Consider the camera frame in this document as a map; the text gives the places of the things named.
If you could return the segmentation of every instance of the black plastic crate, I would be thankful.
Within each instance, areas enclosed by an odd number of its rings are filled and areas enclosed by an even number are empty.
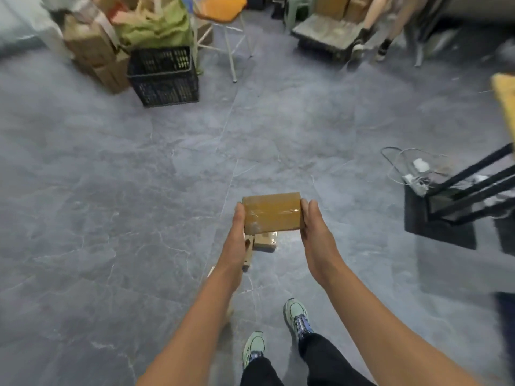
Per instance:
[[[199,100],[198,76],[189,46],[133,51],[127,78],[144,107]]]

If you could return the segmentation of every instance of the orange chair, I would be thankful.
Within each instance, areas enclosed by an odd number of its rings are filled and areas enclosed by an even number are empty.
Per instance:
[[[232,81],[236,82],[236,72],[234,70],[234,60],[232,59],[233,53],[236,51],[240,43],[243,39],[247,40],[247,45],[249,47],[250,56],[253,54],[252,46],[250,44],[250,39],[245,32],[245,22],[243,20],[242,11],[243,8],[247,5],[247,0],[193,0],[193,13],[196,18],[208,20],[211,22],[211,27],[207,32],[204,33],[202,38],[198,38],[198,24],[196,21],[193,21],[194,28],[194,42],[195,42],[195,55],[197,53],[198,47],[203,47],[207,49],[212,49],[216,51],[226,52],[229,55],[229,63],[231,64],[231,72],[232,72]],[[241,29],[232,27],[232,24],[237,18],[240,18]],[[206,44],[202,44],[203,40],[207,37],[209,32],[213,29],[214,25],[218,25],[223,27],[223,34],[225,36],[225,41],[227,45],[227,50],[220,49],[218,47],[207,46]],[[229,45],[229,37],[227,36],[227,30],[233,30],[242,33],[242,37],[238,44],[234,49],[231,50],[231,46]]]

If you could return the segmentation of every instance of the light green sneaker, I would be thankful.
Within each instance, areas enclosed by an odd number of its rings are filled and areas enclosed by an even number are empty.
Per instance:
[[[263,332],[254,332],[250,335],[243,348],[243,369],[245,369],[252,359],[265,355],[265,339]]]
[[[288,299],[284,304],[283,312],[288,328],[297,338],[297,342],[307,333],[313,333],[307,310],[298,300]]]

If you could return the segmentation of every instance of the orange chair seat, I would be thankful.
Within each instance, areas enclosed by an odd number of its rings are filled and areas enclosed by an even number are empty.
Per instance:
[[[247,0],[200,0],[195,16],[216,23],[232,23],[246,5]]]

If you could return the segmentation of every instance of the hand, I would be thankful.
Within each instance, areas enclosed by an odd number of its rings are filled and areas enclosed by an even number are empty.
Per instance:
[[[232,227],[223,243],[222,254],[216,263],[214,271],[225,275],[231,284],[232,292],[236,291],[243,276],[243,263],[245,261],[245,207],[238,202],[234,209]]]
[[[338,252],[333,234],[325,224],[318,202],[306,199],[300,201],[304,216],[304,228],[300,230],[307,266],[313,278],[324,289],[331,280],[331,275],[338,267],[344,266],[344,261]]]

